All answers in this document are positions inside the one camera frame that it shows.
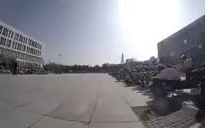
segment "sun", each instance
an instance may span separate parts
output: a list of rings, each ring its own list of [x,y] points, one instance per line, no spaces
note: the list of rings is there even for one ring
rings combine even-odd
[[[138,60],[157,56],[158,41],[178,23],[175,0],[119,0],[118,9],[126,50]]]

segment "motorcycle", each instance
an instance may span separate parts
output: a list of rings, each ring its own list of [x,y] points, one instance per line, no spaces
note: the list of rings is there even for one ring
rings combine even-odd
[[[194,59],[186,57],[186,53],[181,56],[183,59],[182,66],[194,65]],[[150,88],[154,96],[154,100],[148,103],[148,109],[142,113],[141,117],[166,116],[170,113],[178,111],[182,107],[182,102],[193,101],[195,107],[198,108],[198,113],[195,116],[198,121],[205,116],[205,62],[199,67],[190,67],[185,71],[186,80],[165,80],[153,79],[153,84]],[[182,89],[196,89],[197,93],[177,93]]]

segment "building facade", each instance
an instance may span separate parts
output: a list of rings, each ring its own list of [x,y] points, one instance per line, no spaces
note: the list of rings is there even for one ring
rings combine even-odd
[[[19,68],[43,67],[43,44],[0,21],[0,63],[16,59]]]
[[[205,50],[205,15],[159,42],[157,48],[159,58],[166,57],[172,61],[186,51],[187,55],[197,57]],[[203,61],[204,56],[197,59],[198,63]]]

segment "white building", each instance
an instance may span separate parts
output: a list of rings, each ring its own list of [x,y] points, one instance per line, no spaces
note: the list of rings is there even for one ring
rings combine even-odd
[[[0,21],[0,56],[16,59],[19,68],[43,67],[43,44]]]

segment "sky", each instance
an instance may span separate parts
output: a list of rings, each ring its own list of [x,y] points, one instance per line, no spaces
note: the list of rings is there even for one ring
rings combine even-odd
[[[205,0],[0,0],[1,21],[66,65],[157,56],[159,41],[204,14]]]

